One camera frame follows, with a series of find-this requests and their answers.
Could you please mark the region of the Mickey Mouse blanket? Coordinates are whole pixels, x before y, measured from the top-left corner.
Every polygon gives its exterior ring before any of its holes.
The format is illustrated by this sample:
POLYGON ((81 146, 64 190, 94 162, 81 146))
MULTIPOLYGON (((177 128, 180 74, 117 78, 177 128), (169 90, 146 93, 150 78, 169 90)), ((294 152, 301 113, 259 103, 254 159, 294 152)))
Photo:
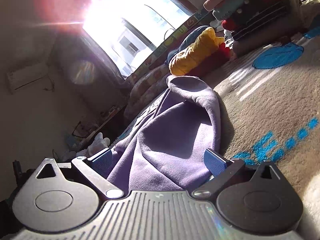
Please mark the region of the Mickey Mouse blanket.
POLYGON ((220 148, 214 152, 249 165, 283 162, 287 140, 318 116, 319 38, 258 49, 226 64, 230 76, 217 86, 221 116, 220 148))

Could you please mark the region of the pink floral quilt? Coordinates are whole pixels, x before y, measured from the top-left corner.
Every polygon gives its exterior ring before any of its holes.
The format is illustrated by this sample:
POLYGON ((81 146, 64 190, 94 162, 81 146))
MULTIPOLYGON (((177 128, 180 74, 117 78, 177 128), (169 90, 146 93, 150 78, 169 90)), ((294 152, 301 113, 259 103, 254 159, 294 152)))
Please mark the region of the pink floral quilt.
POLYGON ((151 103, 167 88, 169 67, 162 64, 141 77, 131 90, 124 117, 132 120, 142 109, 151 103))

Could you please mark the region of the yellow knit sweater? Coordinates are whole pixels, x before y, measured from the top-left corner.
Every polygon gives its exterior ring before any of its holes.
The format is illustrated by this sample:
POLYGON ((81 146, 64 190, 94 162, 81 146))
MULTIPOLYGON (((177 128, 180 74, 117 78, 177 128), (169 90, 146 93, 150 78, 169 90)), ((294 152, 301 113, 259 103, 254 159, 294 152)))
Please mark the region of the yellow knit sweater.
POLYGON ((216 36, 212 27, 207 27, 189 46, 179 51, 169 62, 172 75, 182 76, 198 67, 225 44, 224 37, 216 36))

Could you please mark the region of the white floral cloth bundle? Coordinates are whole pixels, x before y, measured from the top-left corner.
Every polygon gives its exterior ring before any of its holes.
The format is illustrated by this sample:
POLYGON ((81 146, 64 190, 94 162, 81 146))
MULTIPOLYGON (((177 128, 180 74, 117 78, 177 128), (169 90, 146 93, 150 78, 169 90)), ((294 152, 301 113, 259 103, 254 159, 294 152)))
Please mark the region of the white floral cloth bundle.
POLYGON ((108 137, 104 137, 102 132, 99 132, 93 142, 84 150, 76 153, 76 157, 85 156, 89 158, 98 152, 108 148, 110 145, 110 139, 108 137))

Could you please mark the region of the red knit sweater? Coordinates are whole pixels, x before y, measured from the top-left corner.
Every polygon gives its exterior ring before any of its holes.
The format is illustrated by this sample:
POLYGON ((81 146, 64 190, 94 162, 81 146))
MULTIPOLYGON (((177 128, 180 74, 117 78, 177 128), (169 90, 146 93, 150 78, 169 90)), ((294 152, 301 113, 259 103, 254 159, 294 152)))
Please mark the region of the red knit sweater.
POLYGON ((231 48, 225 44, 225 39, 217 36, 214 28, 202 25, 199 28, 197 43, 197 66, 194 75, 203 77, 209 72, 227 63, 233 56, 231 48))

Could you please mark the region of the dark blue pillow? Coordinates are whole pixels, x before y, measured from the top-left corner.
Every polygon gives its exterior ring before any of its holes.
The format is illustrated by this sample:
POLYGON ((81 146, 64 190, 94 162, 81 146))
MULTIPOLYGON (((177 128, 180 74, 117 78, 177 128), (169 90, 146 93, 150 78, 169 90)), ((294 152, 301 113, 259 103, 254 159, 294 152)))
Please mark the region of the dark blue pillow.
POLYGON ((180 51, 184 50, 187 48, 189 45, 194 43, 197 39, 197 37, 207 28, 209 28, 208 25, 202 25, 194 29, 180 44, 180 46, 168 53, 167 60, 165 61, 165 64, 168 66, 171 59, 180 51))

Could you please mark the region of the stack of folded clothes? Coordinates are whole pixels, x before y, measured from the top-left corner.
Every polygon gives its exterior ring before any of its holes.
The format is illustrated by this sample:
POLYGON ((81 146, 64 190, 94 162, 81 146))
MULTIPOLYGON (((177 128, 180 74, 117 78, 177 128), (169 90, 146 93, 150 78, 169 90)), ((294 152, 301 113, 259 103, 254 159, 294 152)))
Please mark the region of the stack of folded clothes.
POLYGON ((206 0, 203 6, 230 33, 236 56, 304 27, 300 0, 206 0))

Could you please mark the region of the purple sweatshirt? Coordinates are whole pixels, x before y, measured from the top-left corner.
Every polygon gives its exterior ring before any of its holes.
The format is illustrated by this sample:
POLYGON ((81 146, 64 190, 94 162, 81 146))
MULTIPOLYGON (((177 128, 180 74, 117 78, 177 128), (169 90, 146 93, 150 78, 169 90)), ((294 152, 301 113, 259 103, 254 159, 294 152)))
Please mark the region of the purple sweatshirt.
POLYGON ((171 75, 167 85, 156 111, 112 149, 107 180, 125 193, 193 191, 210 177, 204 152, 220 148, 217 95, 197 77, 171 75))

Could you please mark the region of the cluttered side table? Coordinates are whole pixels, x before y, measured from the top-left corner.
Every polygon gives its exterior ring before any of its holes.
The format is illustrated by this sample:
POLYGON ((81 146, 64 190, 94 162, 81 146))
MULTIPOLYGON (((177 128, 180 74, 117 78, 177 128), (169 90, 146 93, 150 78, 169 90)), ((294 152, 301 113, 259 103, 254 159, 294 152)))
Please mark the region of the cluttered side table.
POLYGON ((111 143, 114 142, 124 130, 124 110, 125 106, 113 105, 108 111, 100 112, 95 119, 84 117, 71 132, 64 135, 67 150, 62 153, 52 150, 52 156, 58 161, 68 160, 71 158, 72 152, 86 149, 100 132, 111 143))

